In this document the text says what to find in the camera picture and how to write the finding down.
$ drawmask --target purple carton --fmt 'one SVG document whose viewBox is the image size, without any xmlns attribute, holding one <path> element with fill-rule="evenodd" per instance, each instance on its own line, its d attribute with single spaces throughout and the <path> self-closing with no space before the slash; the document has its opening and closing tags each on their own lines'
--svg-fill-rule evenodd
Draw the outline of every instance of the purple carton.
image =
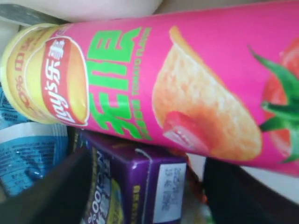
<svg viewBox="0 0 299 224">
<path fill-rule="evenodd" d="M 80 131 L 93 178 L 81 224 L 179 224 L 186 158 L 162 147 Z"/>
</svg>

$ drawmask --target purple box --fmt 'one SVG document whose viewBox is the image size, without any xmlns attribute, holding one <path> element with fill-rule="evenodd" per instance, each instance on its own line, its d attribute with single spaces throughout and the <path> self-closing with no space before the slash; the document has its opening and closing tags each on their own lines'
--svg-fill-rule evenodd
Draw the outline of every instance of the purple box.
<svg viewBox="0 0 299 224">
<path fill-rule="evenodd" d="M 186 159 L 162 147 L 80 131 L 93 155 L 85 224 L 179 224 Z"/>
</svg>

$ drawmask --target white label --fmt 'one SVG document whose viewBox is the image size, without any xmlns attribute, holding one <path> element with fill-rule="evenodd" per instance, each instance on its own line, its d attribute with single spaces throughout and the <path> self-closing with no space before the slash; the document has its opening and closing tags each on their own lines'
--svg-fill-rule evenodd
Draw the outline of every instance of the white label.
<svg viewBox="0 0 299 224">
<path fill-rule="evenodd" d="M 166 223 L 181 218 L 185 174 L 186 163 L 160 166 L 154 223 Z"/>
</svg>

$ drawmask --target blue plastic wrapper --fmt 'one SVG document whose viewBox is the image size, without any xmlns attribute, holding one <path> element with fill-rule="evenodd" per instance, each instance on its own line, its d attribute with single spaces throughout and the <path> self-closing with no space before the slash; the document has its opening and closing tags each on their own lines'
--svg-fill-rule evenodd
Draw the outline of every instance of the blue plastic wrapper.
<svg viewBox="0 0 299 224">
<path fill-rule="evenodd" d="M 0 86 L 0 130 L 19 123 L 30 122 L 29 119 L 18 113 L 9 103 Z"/>
<path fill-rule="evenodd" d="M 42 179 L 66 157 L 67 148 L 65 125 L 28 122 L 0 130 L 0 180 L 6 194 L 15 196 Z"/>
</svg>

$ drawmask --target barcode label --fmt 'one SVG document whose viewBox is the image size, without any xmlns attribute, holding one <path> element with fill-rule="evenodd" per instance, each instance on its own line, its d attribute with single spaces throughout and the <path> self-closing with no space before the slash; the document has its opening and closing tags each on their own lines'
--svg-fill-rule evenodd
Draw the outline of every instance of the barcode label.
<svg viewBox="0 0 299 224">
<path fill-rule="evenodd" d="M 186 163 L 160 166 L 154 223 L 165 223 L 181 218 Z"/>
</svg>

